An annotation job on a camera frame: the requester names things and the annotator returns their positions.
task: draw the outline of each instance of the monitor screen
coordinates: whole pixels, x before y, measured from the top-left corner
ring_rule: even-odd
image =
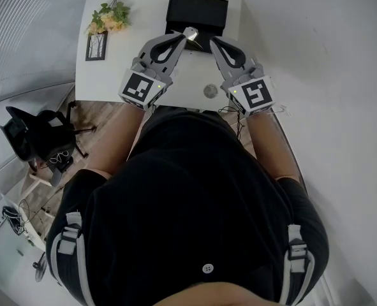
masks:
[[[211,53],[209,40],[222,36],[227,11],[227,0],[170,0],[165,32],[183,33],[186,27],[192,26],[198,29],[197,45],[187,42],[186,49]]]
[[[167,22],[187,22],[225,28],[227,0],[170,0]]]

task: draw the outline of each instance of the wooden floor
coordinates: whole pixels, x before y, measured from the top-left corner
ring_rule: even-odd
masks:
[[[62,104],[59,109],[63,114],[66,114],[66,109],[68,103],[75,99],[75,91],[72,91],[65,102]],[[90,152],[93,149],[94,144],[101,138],[105,133],[107,124],[120,112],[123,103],[114,103],[114,102],[98,102],[98,101],[77,101],[77,106],[72,109],[71,113],[71,122],[74,124],[76,129],[90,128],[92,126],[97,126],[95,133],[82,133],[77,136],[77,143],[83,153]],[[149,118],[151,112],[147,112],[143,123]],[[224,120],[231,125],[231,127],[236,132],[237,127],[237,114],[230,113],[221,113],[221,116]],[[241,131],[240,141],[245,146],[245,148],[255,156],[253,151],[251,138],[249,136],[249,131],[245,126]],[[62,180],[59,183],[58,187],[49,187],[43,184],[40,184],[27,198],[26,201],[28,204],[23,203],[22,208],[28,214],[31,224],[34,226],[35,230],[44,239],[49,231],[50,225],[52,224],[53,217],[45,214],[43,210],[40,210],[43,207],[45,210],[49,211],[50,215],[54,216],[59,208],[61,203],[63,187],[74,174],[82,169],[86,163],[85,159],[75,150],[73,153],[73,165],[68,168],[68,171],[64,172]],[[47,175],[52,176],[52,172],[47,171]]]

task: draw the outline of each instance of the button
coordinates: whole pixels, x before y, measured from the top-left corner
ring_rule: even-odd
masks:
[[[202,267],[202,272],[203,273],[211,273],[212,271],[214,271],[214,265],[212,264],[205,264],[203,267]]]

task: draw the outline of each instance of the strap buckle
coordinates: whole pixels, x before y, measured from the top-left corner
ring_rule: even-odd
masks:
[[[73,255],[73,252],[75,251],[76,247],[77,238],[80,236],[80,234],[80,228],[73,228],[71,226],[64,227],[61,232],[61,241],[59,244],[58,253]]]
[[[307,244],[302,239],[295,238],[289,242],[288,259],[289,261],[307,259]]]

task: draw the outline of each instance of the white wall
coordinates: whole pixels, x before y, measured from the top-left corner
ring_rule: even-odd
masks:
[[[377,0],[244,1],[242,38],[292,114],[279,119],[326,222],[333,292],[377,304]]]

